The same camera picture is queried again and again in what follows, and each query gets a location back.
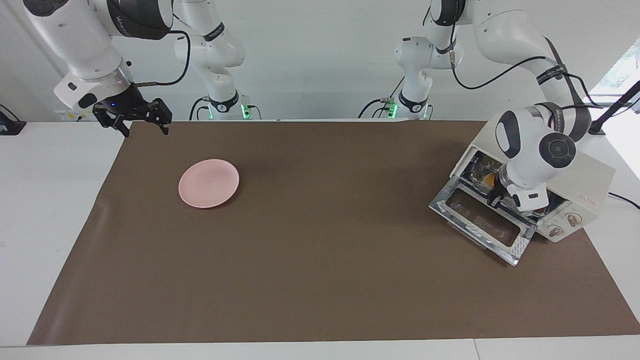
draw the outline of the white table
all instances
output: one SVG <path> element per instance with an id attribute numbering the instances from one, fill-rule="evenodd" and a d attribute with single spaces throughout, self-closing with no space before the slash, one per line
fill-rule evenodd
<path id="1" fill-rule="evenodd" d="M 0 359 L 640 359 L 640 336 L 23 347 L 121 144 L 96 123 L 30 123 L 0 137 Z M 640 199 L 606 138 L 579 148 L 617 169 L 612 192 Z M 607 199 L 586 230 L 640 318 L 640 212 Z"/>

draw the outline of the power cord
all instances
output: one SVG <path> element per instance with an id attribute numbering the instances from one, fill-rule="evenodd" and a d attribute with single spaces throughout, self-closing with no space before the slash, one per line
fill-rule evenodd
<path id="1" fill-rule="evenodd" d="M 456 14 L 458 13 L 458 7 L 460 6 L 460 2 L 456 1 Z M 451 71 L 453 72 L 453 77 L 456 79 L 456 82 L 458 82 L 458 84 L 460 86 L 462 86 L 463 88 L 467 89 L 467 90 L 477 90 L 480 88 L 483 88 L 487 85 L 489 85 L 490 83 L 493 83 L 494 81 L 500 79 L 502 76 L 505 76 L 508 72 L 513 71 L 514 69 L 516 69 L 517 67 L 528 63 L 529 61 L 533 61 L 533 60 L 547 60 L 547 61 L 551 61 L 552 63 L 555 63 L 554 61 L 552 61 L 550 58 L 547 58 L 546 56 L 533 56 L 531 58 L 528 58 L 526 60 L 522 60 L 519 63 L 513 65 L 512 67 L 508 68 L 507 70 L 501 72 L 498 76 L 495 76 L 493 79 L 478 85 L 478 86 L 467 86 L 465 84 L 462 83 L 462 81 L 460 81 L 460 78 L 458 77 L 458 73 L 456 73 L 456 51 L 453 49 L 454 47 L 454 43 L 453 43 L 453 36 L 455 35 L 456 32 L 456 24 L 458 23 L 458 20 L 455 19 L 453 20 L 453 26 L 451 26 L 451 37 L 449 38 L 449 61 L 451 62 Z"/>
<path id="2" fill-rule="evenodd" d="M 179 21 L 179 22 L 181 22 L 181 23 L 182 23 L 182 25 L 185 25 L 185 26 L 186 26 L 187 28 L 189 28 L 189 29 L 193 29 L 191 26 L 189 26 L 189 24 L 187 24 L 186 22 L 182 21 L 182 19 L 180 19 L 180 18 L 178 17 L 178 15 L 176 15 L 175 13 L 173 13 L 173 17 L 175 17 L 176 19 L 178 19 L 178 21 Z"/>
<path id="3" fill-rule="evenodd" d="M 616 198 L 618 198 L 618 199 L 620 199 L 620 200 L 622 200 L 622 201 L 626 201 L 626 202 L 628 202 L 629 204 L 631 204 L 631 205 L 635 206 L 635 207 L 636 207 L 636 209 L 640 210 L 640 205 L 638 205 L 638 204 L 637 204 L 636 202 L 634 202 L 634 201 L 631 201 L 631 200 L 627 199 L 627 198 L 626 198 L 626 197 L 624 197 L 624 196 L 620 196 L 620 195 L 615 194 L 615 193 L 609 193 L 609 195 L 610 195 L 610 196 L 613 196 L 613 197 L 616 197 Z"/>
<path id="4" fill-rule="evenodd" d="M 604 108 L 604 106 L 602 106 L 602 105 L 598 104 L 597 102 L 593 101 L 593 99 L 591 98 L 591 95 L 589 94 L 589 90 L 587 89 L 587 86 L 584 84 L 584 80 L 582 80 L 582 78 L 580 76 L 569 74 L 569 73 L 566 73 L 565 76 L 567 76 L 569 78 L 573 78 L 573 79 L 578 79 L 578 81 L 580 81 L 580 85 L 582 86 L 582 91 L 584 91 L 584 93 L 587 95 L 587 99 L 589 99 L 589 102 L 591 104 L 593 104 L 594 106 L 597 106 L 600 109 Z"/>
<path id="5" fill-rule="evenodd" d="M 589 104 L 574 104 L 574 105 L 564 106 L 564 107 L 560 108 L 560 110 L 583 109 L 583 108 L 587 108 L 587 109 L 602 109 L 602 106 L 594 106 L 594 105 L 589 105 Z"/>
<path id="6" fill-rule="evenodd" d="M 200 104 L 201 101 L 209 101 L 209 98 L 206 96 L 201 97 L 193 103 L 191 107 L 191 112 L 189 113 L 189 121 L 193 120 L 193 113 L 196 111 L 196 106 L 198 106 L 198 104 Z"/>
<path id="7" fill-rule="evenodd" d="M 9 114 L 11 114 L 11 116 L 13 116 L 15 118 L 16 121 L 20 121 L 20 118 L 15 116 L 13 111 L 9 110 L 9 108 L 7 108 L 5 105 L 0 104 L 0 108 L 5 109 Z"/>
<path id="8" fill-rule="evenodd" d="M 396 88 L 394 89 L 394 91 L 391 93 L 391 95 L 389 95 L 389 97 L 391 99 L 394 98 L 394 95 L 396 94 L 396 91 L 398 91 L 398 89 L 400 88 L 400 85 L 402 85 L 402 82 L 404 81 L 405 76 L 402 77 L 402 79 L 400 79 L 400 82 L 398 83 L 398 85 L 396 86 Z"/>
<path id="9" fill-rule="evenodd" d="M 204 110 L 208 110 L 208 109 L 209 109 L 209 107 L 208 107 L 208 106 L 201 106 L 201 107 L 199 107 L 199 108 L 198 108 L 198 111 L 196 111 L 196 119 L 197 119 L 198 121 L 200 121 L 200 110 L 202 110 L 202 109 L 204 109 Z"/>
<path id="10" fill-rule="evenodd" d="M 380 115 L 378 115 L 378 119 L 382 116 L 382 114 L 384 114 L 385 110 L 389 110 L 386 107 L 381 107 L 380 109 L 376 110 L 373 112 L 373 116 L 371 117 L 372 119 L 376 117 L 376 114 L 378 113 L 378 111 L 380 111 Z"/>
<path id="11" fill-rule="evenodd" d="M 247 108 L 258 110 L 258 116 L 260 116 L 260 120 L 262 120 L 262 112 L 260 111 L 259 107 L 257 107 L 256 105 L 249 105 L 249 106 L 247 106 Z"/>
<path id="12" fill-rule="evenodd" d="M 638 103 L 638 101 L 640 101 L 640 97 L 638 98 L 638 100 L 634 101 L 634 103 L 633 103 L 633 104 L 629 105 L 629 107 L 628 107 L 628 108 L 626 108 L 626 109 L 622 110 L 621 112 L 619 112 L 619 113 L 617 113 L 617 114 L 615 114 L 615 115 L 611 115 L 611 117 L 616 117 L 616 116 L 618 116 L 618 115 L 622 115 L 622 114 L 626 113 L 626 112 L 627 112 L 627 111 L 629 111 L 631 108 L 633 108 L 633 107 Z"/>
<path id="13" fill-rule="evenodd" d="M 384 99 L 376 99 L 371 101 L 369 104 L 367 104 L 364 109 L 362 109 L 362 111 L 360 112 L 360 114 L 358 115 L 358 119 L 362 119 L 362 114 L 364 114 L 365 111 L 367 111 L 368 108 L 371 107 L 371 105 L 375 104 L 376 102 L 385 102 Z"/>
<path id="14" fill-rule="evenodd" d="M 187 34 L 186 31 L 183 30 L 171 30 L 169 31 L 169 34 L 183 34 L 184 37 L 187 38 L 187 62 L 184 64 L 184 70 L 182 71 L 182 74 L 180 75 L 180 77 L 174 81 L 171 81 L 170 83 L 158 83 L 155 81 L 151 81 L 148 83 L 139 83 L 139 84 L 135 84 L 136 87 L 138 88 L 143 88 L 143 87 L 147 87 L 147 86 L 171 86 L 171 85 L 175 85 L 179 82 L 182 81 L 182 79 L 184 79 L 184 76 L 187 74 L 187 70 L 189 70 L 189 62 L 191 61 L 191 38 L 189 37 L 189 34 Z"/>
<path id="15" fill-rule="evenodd" d="M 424 19 L 422 20 L 422 26 L 424 26 L 427 23 L 427 17 L 429 16 L 430 11 L 431 11 L 431 6 L 429 6 L 429 8 L 427 9 L 427 13 L 424 14 Z"/>
<path id="16" fill-rule="evenodd" d="M 429 121 L 431 121 L 431 117 L 433 116 L 434 107 L 433 107 L 433 105 L 429 105 L 429 106 L 431 107 L 431 112 L 429 113 Z"/>

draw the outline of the electrical outlet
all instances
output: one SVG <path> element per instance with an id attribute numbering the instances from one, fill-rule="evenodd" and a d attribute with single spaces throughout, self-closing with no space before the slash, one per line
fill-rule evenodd
<path id="1" fill-rule="evenodd" d="M 73 110 L 54 111 L 60 121 L 98 121 L 90 110 L 82 112 Z"/>

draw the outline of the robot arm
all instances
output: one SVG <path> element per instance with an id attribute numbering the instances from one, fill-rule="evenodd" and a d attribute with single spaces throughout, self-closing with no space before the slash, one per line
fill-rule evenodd
<path id="1" fill-rule="evenodd" d="M 231 35 L 220 20 L 216 5 L 211 0 L 180 0 L 184 20 L 191 28 L 191 67 L 202 78 L 209 93 L 209 108 L 216 119 L 242 119 L 248 117 L 248 98 L 236 89 L 226 68 L 244 62 L 244 47 Z M 185 39 L 175 43 L 178 59 L 186 62 Z"/>
<path id="2" fill-rule="evenodd" d="M 574 142 L 589 129 L 589 111 L 552 42 L 535 30 L 516 1 L 432 0 L 424 23 L 431 52 L 422 45 L 422 54 L 410 56 L 422 56 L 421 67 L 455 71 L 461 59 L 455 30 L 463 25 L 473 25 L 484 57 L 529 70 L 547 98 L 543 104 L 503 114 L 495 136 L 509 161 L 499 172 L 493 196 L 496 199 L 508 193 L 520 211 L 544 208 L 548 205 L 546 182 L 571 165 L 576 153 Z M 444 56 L 449 61 L 445 67 Z M 409 86 L 403 93 L 406 97 L 409 92 L 424 95 L 425 88 L 420 94 Z"/>
<path id="3" fill-rule="evenodd" d="M 456 51 L 455 64 L 462 61 L 464 48 L 456 41 L 458 30 L 455 29 L 453 45 L 450 45 L 453 21 L 447 25 L 446 20 L 440 20 L 441 17 L 444 15 L 440 2 L 432 2 L 423 24 L 426 37 L 404 38 L 396 45 L 396 61 L 404 70 L 404 85 L 394 98 L 398 117 L 413 120 L 424 116 L 433 84 L 427 69 L 451 69 L 450 49 Z"/>
<path id="4" fill-rule="evenodd" d="M 168 134 L 171 111 L 161 99 L 144 100 L 110 36 L 162 38 L 172 25 L 171 0 L 23 3 L 40 36 L 69 67 L 69 73 L 54 89 L 64 104 L 76 111 L 93 106 L 103 127 L 113 127 L 124 136 L 129 135 L 124 120 L 145 120 Z"/>

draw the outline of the pink plate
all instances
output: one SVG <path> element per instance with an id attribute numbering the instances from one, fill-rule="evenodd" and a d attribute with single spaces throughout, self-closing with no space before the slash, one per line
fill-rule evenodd
<path id="1" fill-rule="evenodd" d="M 240 174 L 231 163 L 205 160 L 184 172 L 178 192 L 182 201 L 198 209 L 214 208 L 231 199 L 240 184 Z"/>

